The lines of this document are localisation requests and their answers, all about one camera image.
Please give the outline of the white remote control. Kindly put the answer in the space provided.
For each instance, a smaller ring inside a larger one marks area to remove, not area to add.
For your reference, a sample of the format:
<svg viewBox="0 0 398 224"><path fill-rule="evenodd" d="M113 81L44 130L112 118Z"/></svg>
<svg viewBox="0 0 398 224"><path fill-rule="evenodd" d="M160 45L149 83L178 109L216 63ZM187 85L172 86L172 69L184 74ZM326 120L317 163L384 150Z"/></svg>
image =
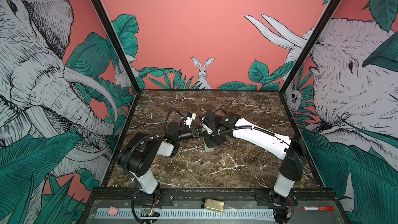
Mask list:
<svg viewBox="0 0 398 224"><path fill-rule="evenodd" d="M212 152L214 152L214 148L209 148L208 146L207 146L207 144L204 144L204 148L205 148L205 152L207 152L207 153L212 153Z"/></svg>

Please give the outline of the remote battery cover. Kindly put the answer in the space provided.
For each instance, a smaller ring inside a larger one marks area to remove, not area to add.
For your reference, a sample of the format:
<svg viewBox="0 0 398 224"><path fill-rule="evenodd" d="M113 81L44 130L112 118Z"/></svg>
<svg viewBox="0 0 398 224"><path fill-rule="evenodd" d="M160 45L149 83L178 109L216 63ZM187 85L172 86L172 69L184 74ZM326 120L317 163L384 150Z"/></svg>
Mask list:
<svg viewBox="0 0 398 224"><path fill-rule="evenodd" d="M219 163L219 164L225 164L226 161L227 161L228 159L229 159L228 156L224 156L223 158L221 158L221 159L218 161L218 163Z"/></svg>

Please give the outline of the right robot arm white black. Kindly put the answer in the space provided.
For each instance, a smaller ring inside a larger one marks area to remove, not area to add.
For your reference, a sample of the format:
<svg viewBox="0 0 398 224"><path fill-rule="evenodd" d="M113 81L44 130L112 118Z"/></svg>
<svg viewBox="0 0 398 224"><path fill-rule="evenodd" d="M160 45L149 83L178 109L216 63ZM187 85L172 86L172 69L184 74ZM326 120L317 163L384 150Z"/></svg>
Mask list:
<svg viewBox="0 0 398 224"><path fill-rule="evenodd" d="M210 148L220 145L226 136L231 135L263 148L282 161L273 195L287 198L294 184L301 180L307 157L298 136L291 138L271 132L231 112L221 116L208 111L201 122L206 129L205 143Z"/></svg>

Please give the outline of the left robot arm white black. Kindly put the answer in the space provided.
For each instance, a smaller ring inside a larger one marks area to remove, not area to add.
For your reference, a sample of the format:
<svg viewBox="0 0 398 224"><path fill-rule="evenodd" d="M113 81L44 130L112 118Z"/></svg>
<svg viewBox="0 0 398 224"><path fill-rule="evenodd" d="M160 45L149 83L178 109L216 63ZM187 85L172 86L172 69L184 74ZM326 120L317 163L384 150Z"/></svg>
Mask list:
<svg viewBox="0 0 398 224"><path fill-rule="evenodd" d="M119 152L117 164L148 196L157 195L160 184L150 168L156 156L173 157L179 143L200 138L204 134L199 125L171 122L166 126L164 137L138 132Z"/></svg>

